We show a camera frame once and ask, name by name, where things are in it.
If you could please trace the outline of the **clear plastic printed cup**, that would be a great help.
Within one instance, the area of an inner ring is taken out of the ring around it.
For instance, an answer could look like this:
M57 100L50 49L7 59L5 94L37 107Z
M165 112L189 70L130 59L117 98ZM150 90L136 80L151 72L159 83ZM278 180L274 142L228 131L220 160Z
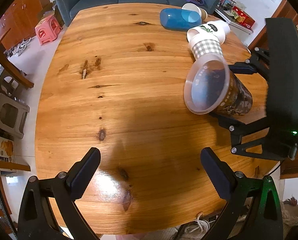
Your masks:
M246 115L253 103L251 93L218 54L196 59L185 80L184 101L198 115Z

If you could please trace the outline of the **white bamboo print paper cup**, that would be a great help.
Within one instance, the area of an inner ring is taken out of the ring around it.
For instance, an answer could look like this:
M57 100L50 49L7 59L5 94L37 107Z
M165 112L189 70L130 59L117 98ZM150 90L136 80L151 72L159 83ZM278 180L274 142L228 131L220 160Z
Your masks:
M229 35L230 32L231 29L225 21L216 20L209 21L202 25L189 29L186 36L187 40L190 42L190 40L199 33L209 33L216 36L219 39L220 44L223 44L225 42L226 36Z

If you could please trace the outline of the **checkered paper cup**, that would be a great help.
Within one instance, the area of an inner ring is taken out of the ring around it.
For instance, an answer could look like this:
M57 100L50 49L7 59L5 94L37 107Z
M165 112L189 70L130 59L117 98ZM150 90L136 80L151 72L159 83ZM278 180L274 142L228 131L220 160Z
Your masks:
M195 60L205 54L217 54L223 57L219 39L215 35L209 33L198 33L193 36L189 41L189 49Z

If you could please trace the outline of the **brown sleeve paper cup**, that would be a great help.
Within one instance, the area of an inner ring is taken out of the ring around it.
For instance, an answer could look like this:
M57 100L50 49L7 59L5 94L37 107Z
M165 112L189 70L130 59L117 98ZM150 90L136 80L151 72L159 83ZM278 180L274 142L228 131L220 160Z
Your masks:
M208 16L208 13L206 12L206 10L198 7L197 5L193 4L193 3L186 3L182 6L182 9L183 10L190 10L190 11L195 11L197 12L202 21L206 20L207 16Z

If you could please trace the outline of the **blue plastic cup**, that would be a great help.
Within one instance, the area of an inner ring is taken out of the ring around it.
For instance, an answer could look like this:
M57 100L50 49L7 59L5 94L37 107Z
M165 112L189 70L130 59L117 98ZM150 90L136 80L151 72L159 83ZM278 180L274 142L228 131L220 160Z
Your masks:
M202 18L195 11L166 8L160 12L160 23L168 30L188 31L201 25Z

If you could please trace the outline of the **white low cabinet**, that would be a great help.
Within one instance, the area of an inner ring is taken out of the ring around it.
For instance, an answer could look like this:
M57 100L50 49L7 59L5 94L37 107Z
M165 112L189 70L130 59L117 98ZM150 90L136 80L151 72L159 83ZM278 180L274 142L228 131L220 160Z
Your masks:
M252 34L253 30L252 29L248 29L245 26L240 25L236 20L234 20L231 16L228 16L227 14L224 13L224 11L222 9L215 9L215 14L217 14L218 16L220 16L228 25L233 26L237 29L240 29L248 34Z

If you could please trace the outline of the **red gift box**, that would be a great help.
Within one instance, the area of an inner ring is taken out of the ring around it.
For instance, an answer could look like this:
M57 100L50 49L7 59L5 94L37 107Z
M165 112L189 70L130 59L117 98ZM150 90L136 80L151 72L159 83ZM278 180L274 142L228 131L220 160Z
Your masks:
M245 11L241 10L236 5L231 9L234 19L238 22L238 24L251 29L255 23L255 20L249 16Z

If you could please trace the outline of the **brown wooden door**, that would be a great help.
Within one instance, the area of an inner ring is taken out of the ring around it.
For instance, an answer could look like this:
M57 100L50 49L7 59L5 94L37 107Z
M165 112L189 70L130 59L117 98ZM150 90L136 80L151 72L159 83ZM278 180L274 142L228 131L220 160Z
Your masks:
M282 0L272 15L272 18L277 17L290 18L293 21L293 24L295 24L296 30L298 31L298 14L287 0ZM251 44L248 46L248 50L253 50L255 47L268 49L268 35L266 33L266 27L264 27L251 42Z

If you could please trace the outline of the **grey plastic stool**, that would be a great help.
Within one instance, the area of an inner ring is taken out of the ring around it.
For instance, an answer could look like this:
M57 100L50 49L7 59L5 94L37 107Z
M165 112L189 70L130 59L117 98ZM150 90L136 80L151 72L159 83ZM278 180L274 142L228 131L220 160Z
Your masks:
M13 137L22 139L24 124L29 112L28 105L0 93L0 129Z

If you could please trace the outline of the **wooden side table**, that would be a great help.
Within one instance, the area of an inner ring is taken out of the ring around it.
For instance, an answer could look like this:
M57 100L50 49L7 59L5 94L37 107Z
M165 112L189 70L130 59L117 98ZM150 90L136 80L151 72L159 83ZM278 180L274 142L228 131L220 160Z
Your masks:
M5 33L0 37L0 65L11 75L11 77L16 80L19 84L23 85L26 89L33 88L34 83L29 81L22 72L12 63L10 62L6 55L4 54L4 48L2 45L2 40L9 33L11 29L5 31Z

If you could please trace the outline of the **pink plastic stool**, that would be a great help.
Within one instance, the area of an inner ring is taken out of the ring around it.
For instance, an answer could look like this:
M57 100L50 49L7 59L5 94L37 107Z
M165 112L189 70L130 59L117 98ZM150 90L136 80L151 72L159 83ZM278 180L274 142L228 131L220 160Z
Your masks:
M61 30L62 27L54 15L43 18L35 27L36 36L41 46L56 40Z

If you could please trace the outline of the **wooden wardrobe cabinet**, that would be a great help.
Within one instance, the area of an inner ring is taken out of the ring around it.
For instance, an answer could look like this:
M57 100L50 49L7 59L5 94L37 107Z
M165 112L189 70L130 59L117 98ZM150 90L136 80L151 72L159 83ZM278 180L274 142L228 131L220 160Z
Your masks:
M38 15L50 0L14 0L0 19L0 37L7 31L2 44L10 49L30 37L34 37Z

